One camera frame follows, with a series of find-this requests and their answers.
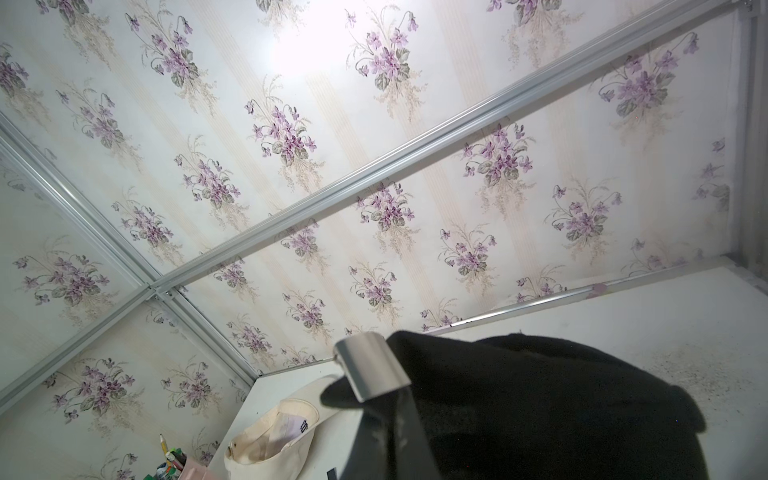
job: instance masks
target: aluminum frame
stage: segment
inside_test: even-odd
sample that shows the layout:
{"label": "aluminum frame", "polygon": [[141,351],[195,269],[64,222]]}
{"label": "aluminum frame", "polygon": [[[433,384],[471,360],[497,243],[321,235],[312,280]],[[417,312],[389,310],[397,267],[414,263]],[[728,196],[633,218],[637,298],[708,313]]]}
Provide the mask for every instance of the aluminum frame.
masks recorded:
{"label": "aluminum frame", "polygon": [[[550,296],[543,296],[541,298],[529,300],[528,302],[513,303],[512,305],[503,306],[495,310],[490,310],[488,312],[481,313],[479,315],[471,316],[468,319],[459,320],[458,322],[452,323],[451,325],[448,325],[448,326],[441,326],[439,328],[429,330],[425,334],[433,335],[433,336],[441,336],[441,335],[445,335],[446,333],[455,332],[456,330],[462,330],[465,328],[469,328],[471,326],[485,325],[486,323],[498,322],[499,320],[512,318],[514,316],[524,315],[526,313],[538,312],[539,310],[546,310],[549,308],[555,308],[557,306],[567,305],[569,303],[580,302],[582,300],[589,300],[591,294],[594,294],[595,296],[600,295],[598,293],[594,293],[595,285],[613,287],[612,291],[606,292],[606,294],[616,293],[621,290],[628,290],[630,288],[635,288],[636,286],[643,286],[649,283],[661,282],[664,280],[669,280],[670,278],[676,278],[683,275],[690,275],[692,273],[703,272],[705,270],[711,270],[713,268],[718,268],[720,266],[725,266],[729,269],[733,269],[734,272],[738,271],[739,269],[739,267],[733,262],[733,260],[731,260],[728,257],[721,256],[721,257],[709,258],[709,259],[700,260],[694,263],[688,263],[687,265],[673,266],[671,268],[667,268],[664,270],[657,270],[655,272],[644,273],[642,275],[627,276],[627,277],[619,278],[616,280],[610,280],[604,283],[582,286],[572,290],[565,290],[563,292],[553,293]],[[755,288],[763,291],[766,295],[768,295],[768,290],[767,290],[768,283],[763,282],[762,280],[759,280],[757,278],[753,278],[753,279],[747,278],[742,274],[740,274],[740,276],[744,278],[745,281],[747,281],[748,283],[753,284]],[[321,360],[317,360],[316,362],[307,363],[305,365],[290,367],[288,369],[276,370],[274,372],[269,372],[263,376],[277,375],[278,373],[286,372],[288,370],[302,369],[304,367],[316,365],[318,363],[332,362],[333,360],[334,360],[333,357],[328,359],[321,359]]]}
{"label": "aluminum frame", "polygon": [[768,278],[768,1],[753,2],[751,11],[738,257],[749,271]]}
{"label": "aluminum frame", "polygon": [[731,0],[666,0],[365,167],[187,262],[153,282],[152,288],[163,293],[185,284],[188,280],[194,280],[219,263],[272,240],[281,231],[316,216],[366,187],[425,160],[482,127],[503,117],[512,116],[616,58],[724,5],[735,8]]}

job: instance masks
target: metal clip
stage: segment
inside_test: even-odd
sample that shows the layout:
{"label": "metal clip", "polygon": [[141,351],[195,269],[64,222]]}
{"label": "metal clip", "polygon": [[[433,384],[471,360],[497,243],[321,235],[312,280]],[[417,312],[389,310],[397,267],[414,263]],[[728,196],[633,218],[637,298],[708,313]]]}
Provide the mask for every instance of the metal clip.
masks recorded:
{"label": "metal clip", "polygon": [[732,3],[739,4],[739,18],[742,20],[768,13],[768,0],[732,0]]}
{"label": "metal clip", "polygon": [[340,340],[333,359],[341,365],[358,402],[365,402],[411,385],[384,337],[365,332]]}
{"label": "metal clip", "polygon": [[169,290],[155,290],[154,291],[154,299],[165,303],[168,300],[173,300],[177,295],[176,289],[172,288]]}

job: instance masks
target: dirt speck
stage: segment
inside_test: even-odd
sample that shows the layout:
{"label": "dirt speck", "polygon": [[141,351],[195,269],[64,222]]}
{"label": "dirt speck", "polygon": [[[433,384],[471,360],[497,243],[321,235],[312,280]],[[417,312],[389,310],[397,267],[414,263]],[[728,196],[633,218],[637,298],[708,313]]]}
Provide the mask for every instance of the dirt speck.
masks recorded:
{"label": "dirt speck", "polygon": [[731,411],[729,398],[753,388],[739,369],[736,356],[718,346],[684,343],[672,350],[653,352],[648,363],[648,372],[686,389],[705,416],[707,411]]}

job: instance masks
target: floral wallpaper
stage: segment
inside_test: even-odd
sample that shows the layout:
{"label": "floral wallpaper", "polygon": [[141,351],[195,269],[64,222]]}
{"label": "floral wallpaper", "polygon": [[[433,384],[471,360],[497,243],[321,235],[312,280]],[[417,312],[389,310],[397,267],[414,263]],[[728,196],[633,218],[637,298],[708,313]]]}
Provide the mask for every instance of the floral wallpaper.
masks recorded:
{"label": "floral wallpaper", "polygon": [[[167,273],[654,3],[13,0],[0,18],[0,110]],[[739,36],[727,13],[645,45],[215,266],[183,294],[267,373],[329,358],[345,335],[429,331],[726,253]],[[3,172],[0,194],[18,202],[8,211],[35,200]],[[60,236],[14,233],[19,250],[0,281],[15,304],[58,308],[51,318],[74,329],[70,313],[83,319],[93,299],[117,304],[109,295],[127,289],[103,258],[54,245]],[[182,337],[162,312],[142,321]],[[95,411],[98,388],[58,383],[61,423],[134,435],[121,419],[146,429],[131,416],[141,404],[192,419],[183,441],[201,457],[215,448],[224,427],[214,420],[245,390],[214,382],[193,350],[153,367],[151,380],[128,357],[84,357],[105,379],[120,371],[107,380],[119,398],[108,393]],[[131,455],[147,458],[100,448],[70,477],[137,472]]]}
{"label": "floral wallpaper", "polygon": [[[198,350],[191,333],[158,322],[160,311],[134,310],[0,418],[0,461],[9,472],[143,478],[162,462],[161,433],[201,463],[213,458],[247,387]],[[50,462],[34,462],[32,444]]]}
{"label": "floral wallpaper", "polygon": [[0,154],[0,389],[101,318],[138,283]]}

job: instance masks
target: black cloth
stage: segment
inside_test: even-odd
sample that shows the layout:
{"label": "black cloth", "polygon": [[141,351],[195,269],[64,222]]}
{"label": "black cloth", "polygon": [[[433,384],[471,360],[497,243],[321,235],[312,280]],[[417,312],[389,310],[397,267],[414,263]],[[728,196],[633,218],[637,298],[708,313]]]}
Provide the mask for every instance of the black cloth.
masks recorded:
{"label": "black cloth", "polygon": [[[708,478],[692,398],[599,350],[522,334],[468,343],[397,332],[387,344],[443,478]],[[361,407],[346,378],[321,401]],[[364,435],[361,425],[356,445]],[[405,478],[357,472],[343,478]]]}

